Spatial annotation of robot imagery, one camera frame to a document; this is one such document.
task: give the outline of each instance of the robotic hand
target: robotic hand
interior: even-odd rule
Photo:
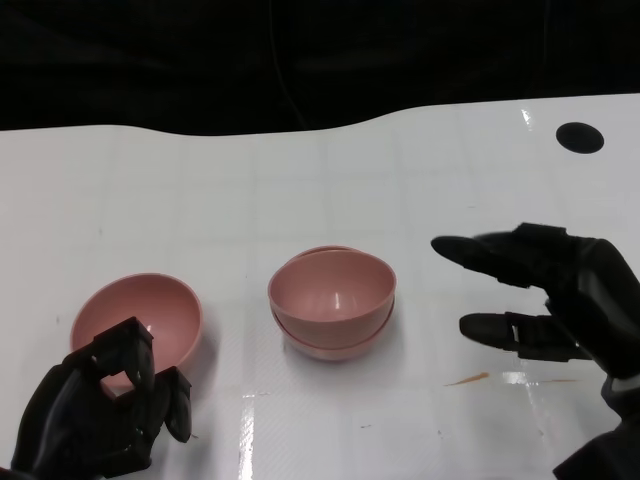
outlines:
[[[152,336],[135,317],[96,336],[44,377],[20,423],[11,471],[0,479],[89,480],[143,470],[164,422],[191,437],[189,382],[176,367],[154,372]],[[119,397],[100,380],[124,371]]]
[[[593,359],[608,375],[602,396],[622,422],[554,470],[560,480],[640,478],[640,283],[608,241],[523,223],[513,232],[438,237],[434,250],[501,283],[545,290],[549,316],[471,314],[476,342],[549,361]]]

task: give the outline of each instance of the pink bowl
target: pink bowl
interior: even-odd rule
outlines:
[[[269,283],[271,309],[296,340],[340,349],[370,338],[393,305],[396,278],[385,262],[346,247],[303,252]]]
[[[382,337],[384,329],[387,327],[387,325],[391,321],[393,306],[391,307],[389,316],[387,317],[385,322],[382,324],[382,327],[380,327],[380,329],[376,333],[374,333],[371,337],[367,338],[364,342],[360,342],[357,345],[354,345],[352,347],[338,348],[338,349],[316,348],[312,345],[308,345],[304,342],[296,340],[282,326],[276,314],[273,311],[271,313],[273,314],[273,318],[275,319],[276,323],[280,327],[280,330],[282,330],[282,333],[287,343],[289,343],[296,350],[318,360],[337,362],[337,361],[350,360],[352,358],[359,357],[367,353],[369,350],[371,350],[375,346],[375,344],[378,343],[378,340],[380,340],[380,338]]]
[[[71,329],[71,349],[84,347],[129,317],[137,317],[153,335],[156,372],[182,365],[200,339],[202,307],[194,291],[177,278],[141,273],[116,280],[87,300]],[[104,382],[116,388],[131,386],[124,373]]]

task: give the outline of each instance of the white table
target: white table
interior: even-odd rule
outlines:
[[[605,147],[564,150],[556,128]],[[120,276],[166,272],[205,307],[186,445],[149,479],[552,478],[617,416],[590,362],[520,361],[467,341],[472,312],[545,312],[544,295],[437,256],[439,234],[563,225],[640,272],[640,97],[419,108],[336,130],[229,138],[97,126],[0,133],[0,464],[78,309]],[[396,270],[398,322],[339,365],[283,348],[265,295],[294,254],[345,244]],[[481,381],[445,387],[480,372]],[[576,380],[575,382],[549,382]]]

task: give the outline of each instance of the stacked pink bowls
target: stacked pink bowls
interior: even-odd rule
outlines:
[[[278,270],[268,293],[271,311],[295,348],[322,360],[368,351],[394,305],[396,277],[385,262],[358,250],[308,250]]]

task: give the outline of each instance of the bowl rim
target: bowl rim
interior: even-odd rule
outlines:
[[[344,248],[345,250],[334,249],[334,250],[313,251],[313,250],[316,250],[316,249],[311,249],[311,251],[302,252],[302,254],[296,255],[291,260],[289,260],[287,263],[285,263],[283,266],[281,266],[273,274],[273,276],[271,277],[271,280],[269,280],[269,284],[267,286],[267,295],[269,297],[269,303],[271,304],[272,309],[277,309],[279,312],[282,312],[283,314],[285,314],[285,315],[287,315],[287,316],[289,316],[291,318],[294,318],[297,321],[306,322],[306,323],[312,323],[312,324],[315,325],[315,324],[331,324],[331,323],[356,321],[356,320],[358,320],[358,319],[360,319],[362,317],[366,317],[367,315],[370,315],[372,312],[375,312],[376,310],[382,308],[386,303],[388,303],[389,299],[391,299],[392,297],[395,296],[396,287],[397,287],[396,273],[393,271],[393,268],[391,268],[391,265],[389,265],[387,262],[385,262],[381,258],[376,257],[375,255],[371,255],[370,253],[366,253],[366,252],[363,252],[361,250],[352,249],[350,247],[342,247],[342,248]],[[285,310],[284,308],[282,308],[280,305],[278,305],[278,303],[273,299],[273,295],[271,294],[271,289],[273,287],[273,282],[275,281],[276,277],[285,268],[291,267],[292,265],[295,265],[296,263],[308,260],[310,257],[315,257],[315,256],[320,256],[320,255],[332,255],[332,254],[336,254],[336,253],[369,257],[369,258],[372,258],[373,260],[379,262],[380,264],[382,264],[391,273],[392,284],[391,284],[391,289],[390,289],[389,293],[380,302],[376,303],[375,306],[373,306],[372,308],[370,308],[366,312],[358,315],[357,317],[342,318],[340,320],[333,320],[331,322],[318,322],[317,320],[311,320],[309,318],[303,318],[303,317],[300,317],[298,315],[294,315],[291,312],[289,312],[289,311]]]
[[[196,305],[198,306],[198,330],[196,331],[196,337],[193,343],[191,344],[191,346],[189,347],[189,349],[187,350],[187,352],[184,355],[182,355],[182,357],[180,357],[180,361],[175,366],[178,367],[182,365],[191,356],[195,348],[198,346],[198,343],[200,342],[200,337],[202,335],[202,324],[203,324],[202,303],[200,303],[200,299],[198,298],[198,295],[196,295],[196,292],[189,285],[187,285],[185,282],[183,282],[179,278],[176,278],[172,275],[167,275],[166,273],[154,273],[154,272],[133,273],[131,275],[125,275],[124,277],[120,277],[116,280],[113,280],[112,282],[107,283],[103,287],[99,288],[93,295],[91,295],[89,299],[82,304],[82,307],[80,307],[80,310],[78,310],[78,313],[76,314],[76,318],[73,320],[73,325],[71,326],[71,333],[69,335],[69,346],[72,352],[76,350],[73,346],[74,333],[76,331],[78,320],[80,319],[80,315],[82,314],[82,312],[84,312],[85,308],[87,308],[87,306],[92,301],[94,301],[98,295],[104,293],[104,291],[107,290],[108,288],[114,286],[117,283],[123,282],[125,280],[131,280],[133,278],[138,278],[138,277],[156,277],[156,278],[164,278],[165,280],[171,280],[173,282],[178,283],[180,286],[184,287],[189,292],[189,294],[195,299]]]
[[[276,323],[278,324],[278,327],[280,327],[280,330],[282,330],[282,334],[285,337],[288,337],[289,339],[298,342],[301,345],[304,345],[305,347],[308,348],[314,348],[316,350],[321,350],[323,352],[340,352],[343,350],[351,350],[352,348],[357,348],[361,345],[363,345],[364,343],[370,342],[373,339],[375,339],[378,335],[382,334],[382,331],[385,329],[385,327],[389,324],[389,322],[391,321],[391,316],[393,315],[393,311],[395,310],[395,306],[396,306],[396,300],[395,298],[393,299],[393,303],[391,304],[391,310],[389,310],[389,314],[387,315],[387,318],[384,319],[384,322],[382,322],[382,325],[380,325],[380,327],[373,332],[371,335],[369,335],[367,338],[365,338],[364,340],[361,340],[360,342],[354,344],[354,345],[350,345],[348,347],[341,347],[341,348],[323,348],[323,347],[317,347],[315,345],[312,345],[310,343],[305,342],[304,340],[300,340],[297,337],[294,337],[293,334],[291,332],[289,332],[289,330],[287,330],[284,325],[282,325],[282,322],[280,321],[280,319],[278,318],[278,315],[276,314],[276,312],[274,312],[273,310],[271,310],[271,314],[273,315],[273,319],[276,321]]]

